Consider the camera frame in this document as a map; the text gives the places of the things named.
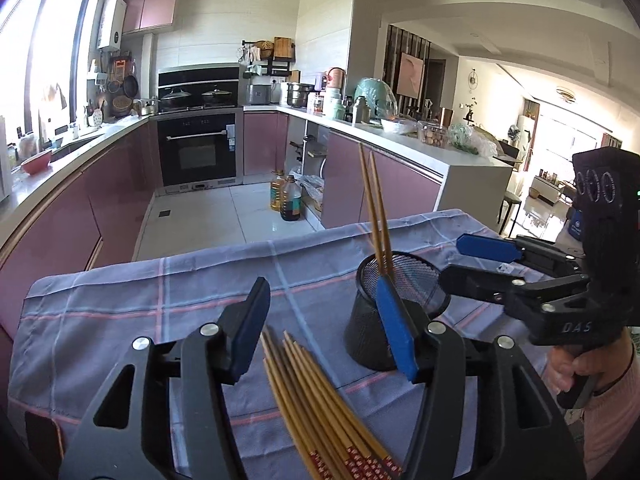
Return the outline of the person's right hand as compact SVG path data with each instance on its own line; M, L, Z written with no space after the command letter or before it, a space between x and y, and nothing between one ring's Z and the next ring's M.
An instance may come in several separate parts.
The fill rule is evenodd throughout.
M544 381L553 393L569 392L574 379L596 376L596 390L622 378L634 358L634 343L626 328L612 344L574 356L566 347L552 347L544 370Z

